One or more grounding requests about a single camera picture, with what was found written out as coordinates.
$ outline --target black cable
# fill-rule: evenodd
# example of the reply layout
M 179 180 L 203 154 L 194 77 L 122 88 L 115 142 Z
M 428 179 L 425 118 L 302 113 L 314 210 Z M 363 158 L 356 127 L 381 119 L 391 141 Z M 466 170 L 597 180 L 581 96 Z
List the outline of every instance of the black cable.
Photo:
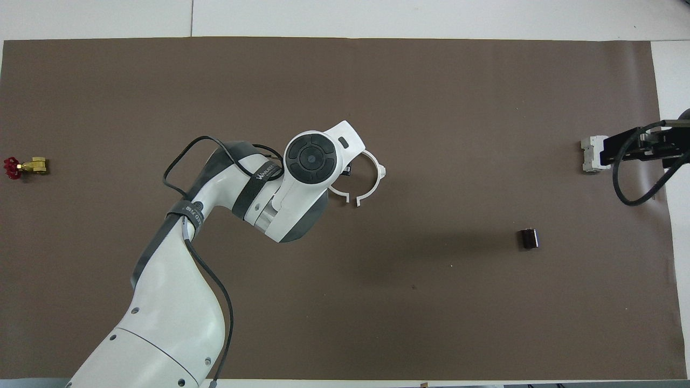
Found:
M 199 137 L 197 137 L 196 139 L 192 140 L 189 144 L 187 144 L 187 147 L 185 147 L 185 148 L 182 150 L 182 152 L 180 152 L 180 154 L 175 158 L 175 160 L 173 160 L 172 163 L 170 163 L 170 166 L 168 166 L 168 168 L 166 169 L 166 172 L 163 173 L 163 184 L 164 184 L 164 185 L 166 185 L 167 187 L 170 187 L 171 189 L 173 189 L 173 190 L 177 191 L 178 193 L 182 194 L 182 197 L 183 197 L 185 200 L 188 200 L 188 201 L 191 201 L 191 200 L 192 200 L 192 198 L 189 198 L 189 194 L 187 194 L 186 191 L 184 191 L 184 190 L 182 190 L 181 188 L 175 186 L 174 184 L 171 184 L 170 182 L 168 182 L 168 174 L 170 174 L 170 172 L 171 172 L 171 171 L 173 170 L 173 168 L 177 165 L 177 163 L 184 157 L 184 155 L 186 155 L 187 152 L 188 152 L 196 143 L 200 142 L 201 140 L 211 140 L 211 141 L 215 142 L 215 143 L 218 145 L 218 147 L 219 147 L 220 149 L 222 149 L 222 150 L 225 152 L 225 154 L 228 156 L 228 158 L 230 159 L 230 161 L 231 161 L 233 164 L 236 164 L 237 167 L 238 167 L 243 173 L 245 173 L 245 175 L 247 175 L 248 177 L 252 176 L 252 173 L 251 173 L 249 170 L 247 170 L 246 168 L 244 168 L 244 166 L 242 166 L 237 160 L 235 160 L 235 158 L 230 154 L 230 151 L 228 151 L 228 149 L 225 147 L 225 144 L 223 144 L 223 142 L 221 142 L 220 140 L 216 139 L 215 137 L 211 137 L 211 136 L 204 135 L 204 136 L 199 136 Z M 283 160 L 283 157 L 282 157 L 276 150 L 274 150 L 274 149 L 271 148 L 271 147 L 265 146 L 265 145 L 263 145 L 263 144 L 252 144 L 252 145 L 253 145 L 254 147 L 256 147 L 256 148 L 262 148 L 262 149 L 264 149 L 264 150 L 267 150 L 267 151 L 269 151 L 269 152 L 272 152 L 273 154 L 275 154 L 275 155 L 278 157 L 278 159 L 280 159 L 281 161 Z M 282 168 L 282 166 L 281 166 L 280 173 L 278 173 L 278 174 L 276 174 L 276 175 L 274 175 L 274 176 L 268 178 L 268 180 L 269 180 L 269 181 L 276 180 L 276 179 L 280 178 L 282 175 L 283 175 L 283 168 Z
M 233 315 L 233 303 L 230 301 L 230 295 L 228 295 L 228 290 L 225 289 L 225 286 L 223 285 L 223 282 L 220 281 L 220 279 L 216 276 L 213 271 L 211 271 L 211 268 L 201 259 L 199 254 L 196 252 L 194 249 L 194 246 L 192 245 L 192 242 L 189 240 L 189 238 L 184 239 L 184 244 L 187 246 L 187 251 L 189 251 L 189 254 L 192 255 L 194 260 L 199 263 L 199 266 L 204 269 L 204 271 L 213 279 L 213 282 L 220 288 L 220 291 L 223 293 L 223 296 L 225 297 L 225 302 L 228 304 L 228 311 L 229 311 L 229 317 L 230 317 L 230 324 L 228 325 L 228 337 L 225 339 L 225 347 L 223 349 L 223 356 L 220 359 L 220 363 L 218 364 L 218 368 L 216 368 L 216 373 L 213 376 L 213 381 L 211 382 L 211 387 L 215 387 L 216 385 L 216 380 L 218 380 L 218 377 L 220 377 L 220 372 L 223 370 L 223 365 L 225 365 L 225 359 L 228 357 L 228 349 L 230 349 L 230 341 L 233 339 L 233 328 L 235 327 L 235 316 Z
M 641 128 L 638 128 L 628 139 L 623 143 L 623 145 L 620 147 L 620 150 L 618 151 L 618 154 L 615 156 L 615 159 L 613 160 L 613 190 L 615 191 L 615 194 L 618 196 L 618 199 L 620 199 L 621 202 L 628 206 L 637 206 L 645 203 L 649 198 L 652 198 L 661 188 L 666 184 L 666 182 L 671 179 L 671 176 L 678 171 L 678 169 L 685 164 L 689 159 L 690 159 L 690 150 L 686 151 L 684 154 L 679 156 L 679 158 L 671 165 L 671 167 L 662 175 L 661 178 L 659 178 L 658 181 L 647 191 L 642 197 L 639 197 L 636 200 L 629 200 L 623 192 L 620 190 L 620 183 L 618 182 L 618 168 L 620 167 L 620 162 L 623 160 L 623 157 L 625 156 L 625 153 L 628 152 L 628 148 L 630 148 L 630 145 L 643 133 L 647 132 L 648 130 L 652 128 L 656 128 L 658 126 L 665 126 L 666 122 L 661 121 L 661 122 L 656 122 L 649 124 L 648 126 L 643 126 Z

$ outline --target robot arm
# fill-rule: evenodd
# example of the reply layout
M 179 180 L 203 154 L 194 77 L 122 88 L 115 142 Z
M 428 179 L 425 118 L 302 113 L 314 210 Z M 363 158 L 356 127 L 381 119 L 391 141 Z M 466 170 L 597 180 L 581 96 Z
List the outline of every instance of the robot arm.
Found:
M 307 131 L 290 141 L 284 174 L 271 180 L 279 167 L 254 146 L 225 147 L 232 159 L 214 152 L 186 192 L 190 200 L 167 214 L 135 267 L 128 311 L 68 387 L 198 387 L 221 351 L 225 326 L 185 239 L 223 206 L 276 242 L 296 240 L 325 210 L 327 188 L 364 151 L 347 122 Z
M 655 128 L 670 127 L 666 130 Z M 623 204 L 637 206 L 652 198 L 673 174 L 690 162 L 690 109 L 684 111 L 677 120 L 662 120 L 643 127 L 633 128 L 608 137 L 604 135 L 585 137 L 580 146 L 584 150 L 582 170 L 598 173 L 613 166 L 613 190 Z M 628 199 L 620 189 L 618 168 L 625 160 L 661 159 L 668 170 L 642 196 L 636 200 Z

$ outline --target white plastic part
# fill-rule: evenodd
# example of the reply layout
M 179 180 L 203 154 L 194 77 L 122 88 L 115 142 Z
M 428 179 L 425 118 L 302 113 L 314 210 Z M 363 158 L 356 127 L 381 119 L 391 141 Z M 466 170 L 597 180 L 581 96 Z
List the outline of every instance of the white plastic part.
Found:
M 369 159 L 371 159 L 372 162 L 374 162 L 374 166 L 376 166 L 376 170 L 378 171 L 378 174 L 376 176 L 376 183 L 374 183 L 374 187 L 371 188 L 371 190 L 367 191 L 366 194 L 362 194 L 359 197 L 355 198 L 357 200 L 357 207 L 362 205 L 362 200 L 364 198 L 367 198 L 369 195 L 371 195 L 376 189 L 379 187 L 379 182 L 381 182 L 381 179 L 386 176 L 386 167 L 383 167 L 381 164 L 379 164 L 379 161 L 376 160 L 376 157 L 370 153 L 369 151 L 363 151 L 362 154 L 367 156 Z
M 374 183 L 374 187 L 371 188 L 371 190 L 367 191 L 365 194 L 362 194 L 355 199 L 357 200 L 357 207 L 360 207 L 362 205 L 362 200 L 364 198 L 369 197 L 376 189 L 379 187 L 379 183 L 381 182 L 381 179 L 383 179 L 386 176 L 386 167 L 384 167 L 382 164 L 379 163 L 379 161 L 376 159 L 376 157 L 370 153 L 367 150 L 362 151 L 362 154 L 366 157 L 368 157 L 373 163 L 374 166 L 376 166 L 376 171 L 377 171 L 377 176 L 376 176 L 376 183 Z M 350 203 L 350 193 L 344 193 L 333 186 L 329 186 L 328 189 L 332 191 L 334 194 L 340 195 L 341 197 L 345 197 L 345 202 Z
M 582 170 L 588 173 L 598 173 L 599 171 L 609 170 L 611 165 L 604 166 L 601 164 L 599 154 L 604 150 L 604 140 L 608 136 L 590 136 L 585 137 L 580 141 L 580 148 L 584 150 L 584 163 L 582 163 Z
M 312 133 L 323 135 L 333 143 L 336 153 L 335 167 L 331 176 L 318 184 L 302 183 L 291 175 L 289 168 L 286 168 L 283 183 L 271 202 L 276 214 L 266 229 L 266 235 L 275 241 L 282 240 L 328 187 L 335 182 L 352 159 L 364 151 L 364 143 L 355 129 L 348 122 L 342 121 L 326 132 L 308 130 L 300 133 L 290 140 L 285 148 L 285 154 L 295 139 Z M 345 139 L 348 144 L 347 148 L 344 148 L 338 141 L 340 137 Z
M 132 303 L 117 328 L 165 352 L 196 381 L 208 375 L 223 346 L 225 320 L 184 245 L 181 218 L 141 272 Z
M 72 384 L 68 386 L 178 387 L 181 379 L 185 387 L 198 386 L 180 364 L 160 349 L 128 331 L 113 329 L 70 379 Z
M 256 171 L 267 161 L 268 159 L 263 155 L 255 154 L 240 159 L 239 163 L 249 171 Z M 237 197 L 239 197 L 239 194 L 242 192 L 242 189 L 249 179 L 250 178 L 245 173 L 240 171 L 240 169 L 233 164 L 204 184 L 192 202 L 199 201 L 204 204 L 204 208 L 201 210 L 201 213 L 204 214 L 204 218 L 207 218 L 208 214 L 216 206 L 222 206 L 232 210 L 235 201 L 237 201 Z M 262 210 L 264 210 L 266 204 L 270 202 L 271 197 L 275 194 L 275 191 L 280 187 L 282 182 L 283 177 L 266 182 L 261 192 L 259 192 L 259 195 L 254 199 L 252 205 L 247 209 L 244 215 L 245 221 L 254 225 Z M 194 226 L 188 224 L 187 229 L 189 230 L 190 236 L 193 237 L 195 233 Z

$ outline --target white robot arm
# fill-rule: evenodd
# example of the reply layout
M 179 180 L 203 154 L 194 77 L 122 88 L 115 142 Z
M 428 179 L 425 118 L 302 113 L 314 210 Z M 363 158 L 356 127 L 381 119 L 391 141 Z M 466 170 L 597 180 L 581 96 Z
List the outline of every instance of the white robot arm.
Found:
M 364 151 L 345 121 L 293 138 L 282 175 L 252 144 L 223 145 L 142 253 L 129 310 L 67 387 L 198 387 L 225 338 L 222 310 L 190 244 L 199 227 L 223 206 L 274 241 L 296 240 L 325 210 L 327 188 Z

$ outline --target black strap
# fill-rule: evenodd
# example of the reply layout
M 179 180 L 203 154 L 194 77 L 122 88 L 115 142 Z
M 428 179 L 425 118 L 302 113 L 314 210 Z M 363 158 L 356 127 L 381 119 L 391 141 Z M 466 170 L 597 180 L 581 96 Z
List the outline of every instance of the black strap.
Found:
M 280 167 L 270 160 L 259 167 L 254 175 L 249 178 L 242 192 L 237 197 L 237 200 L 235 200 L 235 204 L 233 204 L 233 214 L 244 220 L 244 215 L 247 214 L 249 206 L 252 206 L 252 202 L 254 202 L 254 199 L 259 195 L 261 189 L 264 188 L 266 182 L 268 182 L 268 178 L 272 177 L 273 174 L 277 173 L 279 170 Z
M 170 208 L 168 214 L 177 214 L 187 217 L 192 225 L 194 225 L 194 230 L 196 233 L 199 232 L 201 224 L 204 223 L 204 214 L 202 214 L 192 202 L 186 200 L 176 202 L 172 208 Z

